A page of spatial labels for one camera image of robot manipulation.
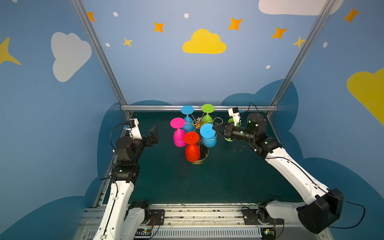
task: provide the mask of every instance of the white cloud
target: white cloud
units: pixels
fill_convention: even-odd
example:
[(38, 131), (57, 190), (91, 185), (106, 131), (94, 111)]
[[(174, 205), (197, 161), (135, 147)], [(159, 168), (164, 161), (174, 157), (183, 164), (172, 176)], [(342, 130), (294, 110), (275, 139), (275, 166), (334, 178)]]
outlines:
[[(336, 0), (331, 14), (336, 12), (344, 0)], [(266, 14), (289, 14), (317, 16), (326, 0), (260, 0), (259, 9)]]
[(56, 32), (52, 35), (51, 47), (56, 61), (53, 74), (60, 82), (68, 81), (91, 57), (91, 45), (76, 34)]

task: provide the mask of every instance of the blue wall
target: blue wall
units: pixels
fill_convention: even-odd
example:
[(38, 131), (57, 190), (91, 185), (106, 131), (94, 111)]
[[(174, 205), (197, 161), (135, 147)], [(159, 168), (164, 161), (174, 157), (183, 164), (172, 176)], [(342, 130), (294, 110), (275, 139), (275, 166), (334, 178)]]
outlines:
[(55, 32), (89, 42), (70, 0), (1, 1), (0, 15), (21, 63), (0, 53), (0, 239), (71, 239), (124, 114), (95, 52), (68, 81), (53, 74)]
[[(353, 7), (360, 13), (349, 23), (343, 19)], [(363, 239), (368, 228), (375, 229), (374, 238), (384, 238), (384, 125), (346, 85), (357, 72), (384, 68), (383, 9), (380, 0), (345, 0), (329, 17), (279, 111), (271, 116), (282, 144), (308, 172), (367, 208), (357, 228), (331, 229), (335, 239)], [(345, 204), (333, 226), (352, 226), (361, 214), (360, 207)]]
[[(233, 94), (255, 94), (285, 77), (299, 51), (292, 44), (305, 39), (316, 18), (265, 14), (253, 0), (83, 2), (129, 104), (220, 105)], [(231, 18), (243, 19), (238, 31), (228, 30)], [(164, 23), (163, 33), (154, 31), (154, 22)], [(277, 27), (287, 30), (272, 39)], [(183, 44), (201, 28), (218, 34), (225, 52), (184, 52)]]

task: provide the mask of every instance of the dark green mat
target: dark green mat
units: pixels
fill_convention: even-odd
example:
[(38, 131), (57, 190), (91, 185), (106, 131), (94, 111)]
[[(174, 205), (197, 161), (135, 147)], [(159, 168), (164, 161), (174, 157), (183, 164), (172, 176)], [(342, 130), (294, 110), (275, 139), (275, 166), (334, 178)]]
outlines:
[[(229, 119), (227, 112), (213, 112), (211, 116), (221, 117), (225, 122)], [(129, 202), (258, 203), (273, 195), (287, 202), (302, 201), (289, 182), (245, 142), (227, 142), (219, 135), (205, 162), (195, 165), (185, 159), (185, 147), (173, 144), (175, 129), (170, 126), (170, 121), (185, 115), (180, 112), (135, 112), (133, 117), (139, 120), (143, 136), (158, 125), (159, 143), (144, 149), (139, 160), (139, 177)], [(269, 125), (267, 131), (274, 137)]]

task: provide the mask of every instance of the red disc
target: red disc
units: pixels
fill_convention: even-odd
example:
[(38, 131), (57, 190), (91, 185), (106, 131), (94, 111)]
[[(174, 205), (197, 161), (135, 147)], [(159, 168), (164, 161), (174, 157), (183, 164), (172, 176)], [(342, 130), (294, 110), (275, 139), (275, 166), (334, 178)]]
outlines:
[(184, 135), (184, 142), (187, 144), (195, 144), (199, 141), (200, 137), (196, 132), (187, 132)]
[(200, 149), (196, 144), (187, 145), (185, 148), (185, 158), (190, 162), (196, 162), (200, 159)]

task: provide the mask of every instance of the yellow star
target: yellow star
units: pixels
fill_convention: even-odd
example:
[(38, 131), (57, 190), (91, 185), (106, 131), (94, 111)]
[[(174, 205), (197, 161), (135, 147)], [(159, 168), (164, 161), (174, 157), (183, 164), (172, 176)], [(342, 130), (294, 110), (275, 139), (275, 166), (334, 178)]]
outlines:
[(163, 25), (164, 25), (164, 23), (155, 22), (155, 31), (160, 31), (163, 33)]
[(229, 26), (228, 30), (235, 29), (238, 31), (239, 30), (239, 24), (241, 23), (241, 21), (243, 21), (243, 20), (242, 19), (236, 20), (236, 19), (232, 18), (232, 23)]
[(299, 46), (299, 48), (300, 48), (301, 44), (302, 44), (304, 41), (305, 41), (305, 39), (301, 40), (301, 37), (299, 36), (299, 40), (298, 40), (296, 43), (292, 44), (292, 46), (293, 46), (293, 45), (297, 45), (297, 46)]
[(132, 42), (132, 40), (126, 40), (125, 38), (124, 38), (124, 40), (125, 40), (125, 43), (123, 44), (123, 45), (129, 45), (131, 48), (132, 48), (132, 46), (131, 46), (131, 42)]
[(8, 52), (9, 38), (6, 38), (2, 44), (0, 44), (0, 65), (5, 61), (10, 61), (21, 65), (14, 57)]
[(360, 12), (358, 11), (355, 11), (354, 8), (352, 8), (352, 10), (349, 12), (349, 14), (343, 19), (343, 20), (348, 20), (349, 23), (352, 22), (353, 18), (359, 14)]
[(88, 13), (89, 20), (96, 22), (95, 19), (93, 18), (93, 12)]
[(286, 28), (286, 29), (280, 29), (280, 28), (277, 28), (277, 29), (276, 29), (276, 33), (275, 33), (275, 35), (274, 35), (272, 38), (280, 38), (280, 39), (281, 39), (281, 37), (283, 36), (283, 33), (284, 33), (286, 30), (287, 30), (287, 28)]

